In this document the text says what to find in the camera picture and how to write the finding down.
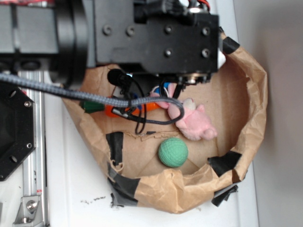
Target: black octagonal plate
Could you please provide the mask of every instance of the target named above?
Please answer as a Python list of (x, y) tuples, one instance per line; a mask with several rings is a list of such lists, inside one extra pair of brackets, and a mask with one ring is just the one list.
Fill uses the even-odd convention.
[(0, 181), (34, 148), (34, 102), (18, 87), (0, 83)]

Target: green ball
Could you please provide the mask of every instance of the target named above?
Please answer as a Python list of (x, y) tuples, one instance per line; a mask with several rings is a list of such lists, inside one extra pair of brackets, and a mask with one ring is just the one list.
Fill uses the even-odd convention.
[(161, 143), (158, 155), (164, 165), (175, 168), (185, 163), (188, 149), (183, 140), (169, 138)]

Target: green object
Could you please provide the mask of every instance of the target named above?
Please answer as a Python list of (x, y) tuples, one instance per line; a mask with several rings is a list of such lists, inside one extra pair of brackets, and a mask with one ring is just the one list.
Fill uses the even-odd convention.
[(184, 164), (188, 149), (183, 140), (169, 138), (161, 143), (158, 155), (164, 165), (175, 168)]
[(91, 102), (91, 101), (81, 102), (80, 106), (85, 110), (86, 113), (89, 113), (89, 114), (105, 110), (105, 106), (103, 104), (95, 103), (95, 102)]

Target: pink stuffed animal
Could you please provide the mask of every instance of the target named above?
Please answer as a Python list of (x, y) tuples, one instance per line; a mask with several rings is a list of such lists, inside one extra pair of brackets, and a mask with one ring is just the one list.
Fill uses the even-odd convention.
[[(168, 87), (169, 97), (174, 93), (174, 85), (170, 84)], [(159, 96), (158, 93), (151, 93), (152, 97)], [(158, 102), (159, 106), (168, 110), (169, 117), (174, 119), (180, 115), (180, 110), (173, 104), (166, 102)], [(203, 104), (198, 105), (194, 103), (192, 98), (187, 98), (183, 101), (185, 110), (184, 117), (176, 122), (176, 126), (189, 140), (212, 140), (217, 137), (218, 132), (212, 125), (211, 119), (205, 113)]]

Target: brown paper bag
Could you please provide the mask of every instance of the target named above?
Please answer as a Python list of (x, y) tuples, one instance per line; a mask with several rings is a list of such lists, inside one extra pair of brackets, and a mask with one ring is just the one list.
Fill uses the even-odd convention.
[[(267, 74), (242, 47), (226, 58), (210, 83), (189, 86), (179, 98), (191, 97), (197, 105), (205, 105), (218, 130), (212, 141), (189, 141), (175, 125), (147, 124), (144, 132), (156, 133), (137, 136), (135, 122), (110, 118), (104, 112), (84, 113), (78, 102), (64, 100), (108, 177), (116, 203), (182, 213), (244, 179), (264, 136)], [(107, 73), (113, 68), (117, 66), (87, 70), (81, 90), (110, 96), (114, 86), (108, 83)], [(148, 118), (169, 119), (163, 109), (148, 112)], [(179, 168), (164, 166), (157, 155), (159, 145), (169, 137), (181, 138), (188, 147), (188, 159)]]

